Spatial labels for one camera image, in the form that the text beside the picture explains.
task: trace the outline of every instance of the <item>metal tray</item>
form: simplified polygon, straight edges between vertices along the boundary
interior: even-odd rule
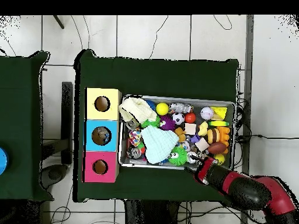
[[[136,95],[127,94],[123,96],[122,102],[127,99],[128,97]],[[174,103],[174,102],[181,102],[181,103],[188,103],[192,106],[194,106],[193,112],[196,115],[196,131],[198,131],[198,125],[200,125],[204,120],[200,116],[200,111],[203,107],[206,106],[214,106],[214,107],[227,107],[227,113],[225,116],[224,121],[229,122],[229,128],[231,129],[229,146],[228,146],[228,154],[226,154],[225,162],[222,166],[227,167],[228,169],[233,169],[234,167],[234,150],[235,150],[235,123],[237,119],[237,106],[233,102],[229,101],[214,101],[214,100],[198,100],[198,99],[182,99],[182,98],[169,98],[169,97],[156,97],[156,96],[141,96],[144,100],[152,100],[154,103],[160,103],[165,102],[167,104]],[[120,117],[120,142],[119,142],[119,163],[122,166],[126,167],[147,167],[147,168],[156,168],[156,169],[176,169],[176,170],[183,170],[185,166],[191,168],[192,170],[196,170],[196,163],[190,164],[185,163],[184,166],[175,166],[174,164],[171,164],[170,162],[164,163],[162,166],[157,164],[137,164],[141,160],[131,160],[126,157],[126,140],[128,138],[128,129],[126,127],[125,122],[123,121],[123,118]]]

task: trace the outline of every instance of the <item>soccer ball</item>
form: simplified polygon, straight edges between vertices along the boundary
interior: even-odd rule
[[[182,122],[185,121],[184,114],[182,114],[182,113],[174,113],[174,114],[172,115],[172,120],[174,120],[174,122],[175,122],[177,125],[180,125]]]

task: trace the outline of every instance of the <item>white knit hat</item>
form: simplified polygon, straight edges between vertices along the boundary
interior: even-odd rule
[[[141,131],[145,156],[151,164],[165,160],[177,144],[179,137],[173,131],[163,131],[149,125]]]
[[[142,98],[129,97],[125,99],[125,101],[119,105],[119,112],[125,122],[130,121],[133,116],[140,124],[143,124],[145,120],[156,121],[157,119],[156,112],[154,112]]]

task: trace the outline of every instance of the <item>round hole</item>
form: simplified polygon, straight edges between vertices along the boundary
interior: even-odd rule
[[[92,170],[97,174],[105,174],[108,171],[108,165],[104,160],[97,160],[92,165]]]
[[[91,135],[93,142],[97,145],[104,146],[111,141],[111,131],[106,127],[96,127]]]
[[[97,111],[105,112],[110,108],[110,101],[105,96],[99,96],[95,100],[95,108]]]

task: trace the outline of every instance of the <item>green plush toy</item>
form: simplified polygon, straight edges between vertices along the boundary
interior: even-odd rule
[[[157,115],[156,121],[148,121],[145,120],[142,124],[141,127],[145,128],[148,127],[149,125],[152,125],[153,127],[159,128],[160,127],[160,117]]]
[[[181,147],[174,147],[168,160],[176,166],[184,165],[187,162],[187,152]]]

